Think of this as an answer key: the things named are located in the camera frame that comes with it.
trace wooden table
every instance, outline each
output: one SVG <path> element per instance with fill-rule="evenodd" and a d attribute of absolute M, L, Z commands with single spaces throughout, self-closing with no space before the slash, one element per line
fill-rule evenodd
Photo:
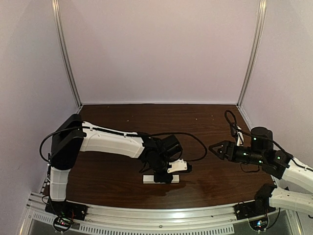
<path fill-rule="evenodd" d="M 85 105 L 83 120 L 92 124 L 122 130 L 158 133 L 190 132 L 206 146 L 234 141 L 224 119 L 232 110 L 243 130 L 248 128 L 235 105 Z M 203 154 L 202 147 L 187 136 L 178 136 L 185 160 Z M 99 152 L 81 152 L 71 170 L 67 199 L 110 207 L 140 209 L 178 209 L 208 207 L 252 200 L 269 175 L 244 173 L 240 165 L 222 161 L 211 153 L 192 163 L 191 173 L 180 174 L 179 184 L 144 185 L 139 160 Z M 244 166 L 245 170 L 256 166 Z"/>

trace wire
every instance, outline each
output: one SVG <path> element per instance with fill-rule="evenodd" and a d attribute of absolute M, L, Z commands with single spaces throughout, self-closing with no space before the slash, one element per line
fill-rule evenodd
<path fill-rule="evenodd" d="M 63 129 L 63 130 L 59 130 L 59 131 L 55 131 L 55 132 L 52 132 L 51 134 L 49 134 L 49 135 L 47 135 L 44 139 L 43 139 L 43 141 L 41 142 L 41 144 L 40 144 L 40 147 L 39 147 L 39 154 L 40 154 L 40 157 L 45 161 L 45 162 L 49 162 L 49 159 L 46 159 L 44 156 L 43 156 L 43 153 L 42 153 L 42 149 L 43 149 L 43 145 L 44 145 L 44 143 L 47 141 L 47 139 L 49 139 L 51 136 L 54 136 L 54 135 L 56 135 L 56 134 L 59 134 L 59 133 L 61 133 L 61 132 L 65 132 L 65 131 L 72 131 L 72 130 L 78 130 L 78 129 L 80 129 L 80 128 L 86 128 L 86 127 L 77 127 L 77 126 L 75 126 L 75 127 L 71 127 L 71 128 L 66 128 L 66 129 Z"/>
<path fill-rule="evenodd" d="M 207 148 L 205 146 L 205 144 L 196 136 L 194 136 L 191 133 L 187 133 L 187 132 L 163 132 L 163 133 L 156 133 L 156 134 L 151 134 L 149 135 L 150 137 L 154 137 L 154 136 L 165 136 L 165 135 L 186 135 L 186 136 L 190 136 L 193 139 L 195 139 L 204 149 L 204 154 L 202 155 L 202 157 L 200 158 L 196 158 L 196 159 L 191 159 L 191 160 L 187 160 L 188 162 L 196 162 L 196 161 L 200 161 L 202 159 L 204 159 L 207 155 Z"/>
<path fill-rule="evenodd" d="M 266 228 L 266 230 L 267 230 L 267 229 L 270 229 L 271 227 L 273 227 L 273 226 L 275 225 L 275 223 L 276 223 L 277 220 L 278 220 L 279 214 L 280 214 L 280 208 L 279 208 L 279 210 L 278 210 L 278 214 L 277 214 L 276 219 L 274 220 L 274 222 L 273 222 L 270 226 L 268 226 L 268 227 Z"/>
<path fill-rule="evenodd" d="M 102 132 L 106 132 L 106 133 L 110 133 L 110 134 L 115 134 L 115 135 L 119 135 L 119 136 L 128 136 L 128 137 L 155 137 L 155 136 L 168 136 L 168 135 L 186 135 L 186 136 L 190 136 L 193 139 L 195 139 L 204 149 L 204 154 L 202 157 L 197 158 L 197 159 L 191 159 L 188 160 L 188 162 L 196 162 L 196 161 L 200 161 L 203 158 L 206 157 L 207 155 L 207 148 L 205 146 L 205 144 L 196 136 L 194 136 L 191 133 L 188 132 L 162 132 L 162 133 L 155 133 L 155 134 L 124 134 L 121 132 L 116 132 L 116 131 L 112 131 L 112 130 L 107 130 L 104 128 L 94 128 L 94 130 L 96 131 L 102 131 Z"/>
<path fill-rule="evenodd" d="M 40 147 L 39 147 L 39 154 L 40 154 L 40 157 L 45 161 L 45 162 L 49 162 L 50 159 L 46 159 L 43 154 L 42 154 L 42 148 L 43 148 L 43 145 L 44 143 L 47 141 L 47 139 L 49 139 L 50 137 L 56 135 L 56 134 L 59 134 L 61 132 L 65 132 L 65 131 L 71 131 L 71 130 L 78 130 L 78 129 L 81 129 L 81 128 L 85 128 L 85 129 L 90 129 L 90 127 L 88 126 L 83 126 L 83 127 L 71 127 L 71 128 L 66 128 L 66 129 L 63 129 L 63 130 L 59 130 L 59 131 L 55 131 L 49 135 L 47 135 L 43 141 L 41 142 L 40 144 Z M 186 135 L 186 136 L 190 136 L 192 138 L 194 138 L 204 149 L 204 155 L 200 158 L 197 158 L 197 159 L 191 159 L 191 160 L 188 160 L 189 162 L 195 162 L 195 161 L 200 161 L 202 160 L 203 158 L 206 157 L 207 155 L 207 148 L 205 146 L 205 144 L 199 139 L 197 138 L 196 136 L 194 136 L 193 134 L 191 133 L 187 133 L 187 132 L 163 132 L 163 133 L 156 133 L 156 134 L 125 134 L 125 133 L 121 133 L 121 132 L 117 132 L 117 131 L 112 131 L 112 130 L 108 130 L 108 129 L 104 129 L 104 128 L 93 128 L 93 130 L 96 130 L 96 131 L 101 131 L 101 132 L 106 132 L 106 133 L 110 133 L 110 134 L 115 134 L 115 135 L 119 135 L 119 136 L 127 136 L 127 137 L 155 137 L 155 136 L 164 136 L 164 135 Z"/>
<path fill-rule="evenodd" d="M 245 132 L 245 131 L 243 131 L 243 130 L 240 130 L 237 126 L 235 126 L 235 125 L 229 120 L 227 114 L 231 114 L 231 115 L 233 116 L 233 118 L 234 118 L 235 121 L 236 121 L 236 117 L 235 117 L 234 113 L 233 113 L 232 111 L 230 111 L 230 110 L 226 110 L 225 113 L 224 113 L 224 117 L 225 117 L 226 121 L 227 121 L 228 124 L 229 124 L 231 127 L 233 127 L 235 130 L 237 130 L 237 131 L 243 133 L 243 134 L 246 135 L 246 136 L 250 136 L 250 137 L 252 137 L 252 138 L 259 138 L 259 139 L 261 139 L 261 140 L 266 140 L 266 141 L 272 142 L 272 143 L 275 144 L 287 157 L 289 157 L 289 158 L 294 162 L 294 164 L 295 164 L 296 166 L 298 166 L 298 167 L 300 167 L 300 168 L 303 168 L 303 169 L 310 170 L 310 171 L 313 172 L 313 169 L 311 169 L 311 168 L 305 168 L 304 166 L 299 165 L 299 164 L 293 159 L 292 155 L 289 154 L 289 153 L 287 153 L 287 152 L 282 148 L 282 146 L 280 146 L 276 141 L 271 140 L 271 139 L 266 138 L 266 137 L 252 135 L 252 134 L 250 134 L 250 133 L 248 133 L 248 132 Z"/>
<path fill-rule="evenodd" d="M 46 195 L 46 196 L 43 196 L 43 197 L 41 198 L 42 202 L 45 203 L 46 205 L 48 205 L 48 203 L 47 203 L 47 202 L 44 202 L 44 198 L 45 198 L 45 197 L 48 197 L 48 196 L 49 196 L 49 195 Z"/>
<path fill-rule="evenodd" d="M 243 167 L 242 167 L 242 164 L 244 164 L 244 163 L 240 163 L 240 168 L 241 168 L 241 170 L 242 170 L 244 173 L 257 173 L 257 172 L 260 171 L 260 166 L 259 166 L 259 165 L 258 165 L 258 169 L 257 169 L 257 170 L 245 171 L 245 170 L 243 169 Z"/>

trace pink wall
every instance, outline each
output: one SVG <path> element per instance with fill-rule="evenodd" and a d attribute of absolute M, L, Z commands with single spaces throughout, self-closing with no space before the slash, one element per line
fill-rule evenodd
<path fill-rule="evenodd" d="M 60 1 L 83 103 L 236 103 L 259 1 Z"/>
<path fill-rule="evenodd" d="M 313 2 L 268 1 L 264 32 L 243 102 L 251 127 L 313 167 Z M 300 214 L 306 235 L 312 220 Z"/>
<path fill-rule="evenodd" d="M 0 234 L 12 235 L 44 180 L 41 140 L 77 108 L 51 1 L 0 1 L 0 22 Z"/>

